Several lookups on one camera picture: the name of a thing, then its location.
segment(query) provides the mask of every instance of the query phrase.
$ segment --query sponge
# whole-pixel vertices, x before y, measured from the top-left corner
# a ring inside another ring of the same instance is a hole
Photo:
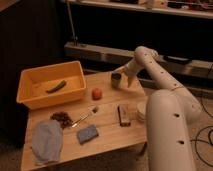
[[[77,132],[77,138],[80,144],[84,144],[85,142],[97,137],[98,135],[99,134],[95,125],[90,125]]]

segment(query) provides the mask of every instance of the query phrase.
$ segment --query gray cloth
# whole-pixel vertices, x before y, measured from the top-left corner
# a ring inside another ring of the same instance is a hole
[[[62,134],[60,123],[56,120],[43,121],[36,125],[32,138],[32,150],[36,164],[59,161]]]

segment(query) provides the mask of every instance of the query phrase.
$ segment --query wooden tabletop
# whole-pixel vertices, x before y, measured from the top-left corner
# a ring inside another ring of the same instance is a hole
[[[35,165],[31,141],[36,124],[40,121],[48,120],[54,112],[65,111],[72,120],[75,121],[79,119],[80,116],[87,114],[94,106],[97,105],[99,107],[95,115],[87,118],[74,128],[66,128],[63,130],[63,147],[60,161],[53,164],[124,148],[146,141],[145,123],[137,119],[136,110],[138,102],[146,102],[147,100],[140,82],[135,79],[132,86],[127,88],[126,77],[122,75],[119,89],[113,89],[111,87],[110,76],[110,72],[86,75],[87,90],[83,99],[63,105],[30,111],[21,170],[33,170],[48,166]],[[100,100],[92,100],[91,97],[91,90],[96,87],[101,88],[103,91],[103,97]],[[119,125],[117,113],[119,104],[129,104],[130,106],[130,127],[121,127]],[[80,145],[76,137],[76,132],[91,124],[96,126],[99,136]]]

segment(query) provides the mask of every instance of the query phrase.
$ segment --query small box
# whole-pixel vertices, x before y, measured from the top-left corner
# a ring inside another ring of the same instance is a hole
[[[65,81],[54,93],[46,91]],[[21,72],[16,101],[30,109],[48,107],[84,97],[86,81],[79,61],[48,65]]]

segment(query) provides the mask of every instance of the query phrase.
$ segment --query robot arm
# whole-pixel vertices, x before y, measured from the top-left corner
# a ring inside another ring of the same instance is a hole
[[[196,170],[187,123],[197,120],[202,108],[197,99],[155,59],[155,50],[140,46],[135,57],[116,72],[128,76],[128,85],[146,69],[159,88],[146,106],[149,168],[154,171]]]

